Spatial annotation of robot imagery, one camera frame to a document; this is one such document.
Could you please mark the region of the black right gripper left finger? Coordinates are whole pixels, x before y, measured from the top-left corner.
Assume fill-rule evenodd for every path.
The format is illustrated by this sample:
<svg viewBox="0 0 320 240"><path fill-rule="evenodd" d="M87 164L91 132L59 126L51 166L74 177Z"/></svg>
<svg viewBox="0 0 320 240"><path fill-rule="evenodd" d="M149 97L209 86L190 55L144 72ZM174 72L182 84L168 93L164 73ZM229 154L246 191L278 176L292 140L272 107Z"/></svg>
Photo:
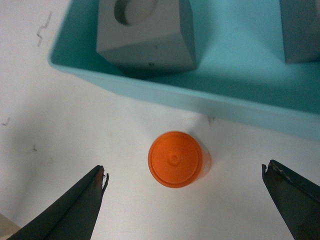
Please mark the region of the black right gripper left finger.
<svg viewBox="0 0 320 240"><path fill-rule="evenodd" d="M109 174L95 166L10 240L89 240L108 186Z"/></svg>

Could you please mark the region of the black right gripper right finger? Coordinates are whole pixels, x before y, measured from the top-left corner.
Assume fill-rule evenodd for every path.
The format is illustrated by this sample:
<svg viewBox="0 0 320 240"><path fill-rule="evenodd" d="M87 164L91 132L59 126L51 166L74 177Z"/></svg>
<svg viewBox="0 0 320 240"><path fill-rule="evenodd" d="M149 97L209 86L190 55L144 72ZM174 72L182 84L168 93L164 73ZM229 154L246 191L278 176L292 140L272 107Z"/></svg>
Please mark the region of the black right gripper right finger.
<svg viewBox="0 0 320 240"><path fill-rule="evenodd" d="M295 240L320 238L320 187L271 160L262 164L262 180Z"/></svg>

